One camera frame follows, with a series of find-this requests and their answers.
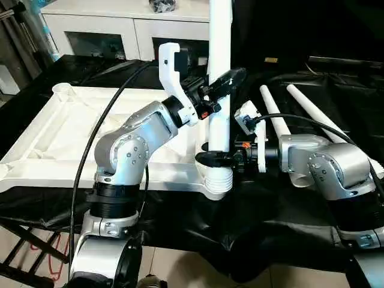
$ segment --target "silver robotic arm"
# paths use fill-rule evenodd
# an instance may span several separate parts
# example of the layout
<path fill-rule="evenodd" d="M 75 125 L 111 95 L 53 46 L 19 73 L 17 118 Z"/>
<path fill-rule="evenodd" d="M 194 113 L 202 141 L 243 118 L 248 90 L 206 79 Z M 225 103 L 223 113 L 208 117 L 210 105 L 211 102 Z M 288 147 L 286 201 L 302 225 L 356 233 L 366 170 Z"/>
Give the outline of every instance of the silver robotic arm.
<path fill-rule="evenodd" d="M 177 68 L 187 66 L 187 62 L 178 59 L 186 59 L 185 53 L 175 43 L 160 47 L 160 80 L 170 97 L 132 114 L 122 127 L 98 141 L 95 184 L 87 196 L 91 208 L 84 215 L 69 285 L 91 281 L 102 287 L 136 286 L 141 262 L 135 227 L 139 188 L 151 155 L 176 137 L 183 125 L 194 125 L 219 111 L 217 101 L 245 79 L 245 70 L 236 69 L 212 85 L 200 77 L 180 82 Z"/>

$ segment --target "white tray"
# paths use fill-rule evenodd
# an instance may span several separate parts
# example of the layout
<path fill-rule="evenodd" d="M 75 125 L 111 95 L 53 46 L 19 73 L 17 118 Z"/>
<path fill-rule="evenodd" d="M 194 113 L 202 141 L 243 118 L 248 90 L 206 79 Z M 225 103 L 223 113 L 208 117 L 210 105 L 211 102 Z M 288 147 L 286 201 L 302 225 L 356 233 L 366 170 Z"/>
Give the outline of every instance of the white tray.
<path fill-rule="evenodd" d="M 15 186 L 72 187 L 88 137 L 117 91 L 67 83 L 57 84 L 52 90 L 54 95 L 0 161 L 0 192 Z M 119 128 L 133 112 L 165 98 L 167 94 L 162 90 L 124 90 L 98 132 L 79 187 L 93 186 L 97 168 L 94 147 L 100 137 Z M 194 127 L 184 126 L 177 137 L 153 154 L 149 162 L 150 190 L 207 194 L 200 174 L 204 171 L 194 160 L 206 129 L 206 121 Z"/>

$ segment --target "white cylindrical rod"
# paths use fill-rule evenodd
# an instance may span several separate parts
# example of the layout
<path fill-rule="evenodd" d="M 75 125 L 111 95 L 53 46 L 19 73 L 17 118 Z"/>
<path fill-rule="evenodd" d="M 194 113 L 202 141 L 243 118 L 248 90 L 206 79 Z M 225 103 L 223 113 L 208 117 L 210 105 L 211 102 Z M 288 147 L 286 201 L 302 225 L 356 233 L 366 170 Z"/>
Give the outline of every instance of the white cylindrical rod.
<path fill-rule="evenodd" d="M 269 114 L 275 114 L 280 113 L 280 110 L 278 109 L 275 100 L 272 97 L 272 94 L 270 93 L 268 87 L 266 85 L 263 85 L 260 87 L 260 92 L 262 93 L 263 100 L 266 106 L 266 109 Z M 289 135 L 291 134 L 289 131 L 289 128 L 283 118 L 272 118 L 271 119 L 272 124 L 275 128 L 277 137 L 280 138 L 281 135 Z"/>
<path fill-rule="evenodd" d="M 312 119 L 321 122 L 327 126 L 330 126 L 331 128 L 343 133 L 346 135 L 342 129 L 340 129 L 328 116 L 324 114 L 311 100 L 307 98 L 295 85 L 290 84 L 287 86 L 288 92 L 292 95 L 292 97 L 300 104 L 300 106 L 312 117 Z M 334 143 L 345 143 L 345 141 L 336 136 L 334 133 L 329 132 L 328 130 L 323 129 L 323 131 L 328 135 L 328 137 L 334 142 Z M 379 162 L 377 162 L 375 159 L 369 158 L 371 161 L 371 164 L 378 175 L 378 177 L 381 179 L 384 177 L 384 168 L 380 165 Z"/>
<path fill-rule="evenodd" d="M 232 0 L 209 0 L 209 83 L 230 70 Z M 209 150 L 229 150 L 230 96 L 219 100 L 221 110 L 209 117 Z M 231 168 L 208 168 L 205 185 L 214 200 L 232 188 Z"/>
<path fill-rule="evenodd" d="M 280 113 L 279 108 L 276 105 L 275 100 L 272 97 L 268 87 L 266 85 L 262 85 L 260 87 L 260 92 L 262 94 L 266 109 L 269 114 Z M 276 135 L 280 138 L 281 135 L 290 135 L 289 128 L 283 118 L 272 118 L 272 124 L 274 126 Z M 302 175 L 299 173 L 289 173 L 289 177 L 291 183 L 295 187 L 308 187 L 313 184 L 313 180 L 311 177 L 306 175 Z"/>

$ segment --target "small sticker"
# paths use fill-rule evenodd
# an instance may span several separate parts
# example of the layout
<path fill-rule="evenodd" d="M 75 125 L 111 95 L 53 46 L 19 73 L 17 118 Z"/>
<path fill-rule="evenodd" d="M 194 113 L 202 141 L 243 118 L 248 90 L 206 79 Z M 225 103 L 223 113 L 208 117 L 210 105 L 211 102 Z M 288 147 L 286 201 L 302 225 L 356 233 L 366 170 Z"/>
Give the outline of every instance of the small sticker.
<path fill-rule="evenodd" d="M 245 148 L 245 149 L 248 149 L 251 147 L 251 142 L 243 142 L 242 143 L 242 147 Z"/>
<path fill-rule="evenodd" d="M 266 57 L 264 59 L 264 62 L 267 62 L 267 63 L 277 63 L 278 62 L 278 58 Z"/>

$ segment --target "black tablecloth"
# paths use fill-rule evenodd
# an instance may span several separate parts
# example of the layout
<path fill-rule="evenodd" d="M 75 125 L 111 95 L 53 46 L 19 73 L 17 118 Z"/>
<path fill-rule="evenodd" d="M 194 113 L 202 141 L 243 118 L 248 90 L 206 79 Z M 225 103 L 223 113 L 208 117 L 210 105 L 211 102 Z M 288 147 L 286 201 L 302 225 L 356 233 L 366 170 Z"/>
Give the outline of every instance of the black tablecloth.
<path fill-rule="evenodd" d="M 3 156 L 46 104 L 60 82 L 74 86 L 118 87 L 142 63 L 64 56 L 0 109 Z M 294 83 L 368 154 L 384 162 L 384 103 L 381 78 L 264 72 L 248 76 L 231 99 L 234 111 L 251 99 L 265 114 L 259 86 L 267 84 L 281 112 L 304 115 L 286 91 Z M 144 71 L 133 88 L 161 89 L 156 67 Z M 288 119 L 292 133 L 321 130 Z M 232 140 L 247 140 L 232 121 Z M 269 143 L 277 140 L 270 123 Z M 49 230 L 67 230 L 71 189 L 14 187 L 0 194 L 0 218 Z M 76 228 L 87 210 L 85 190 L 77 198 Z M 316 191 L 292 187 L 287 175 L 270 167 L 266 175 L 235 175 L 234 189 L 213 202 L 199 193 L 150 191 L 139 222 L 144 245 L 199 251 L 237 281 L 254 278 L 272 262 L 342 271 L 348 253 L 339 245 L 333 219 Z"/>

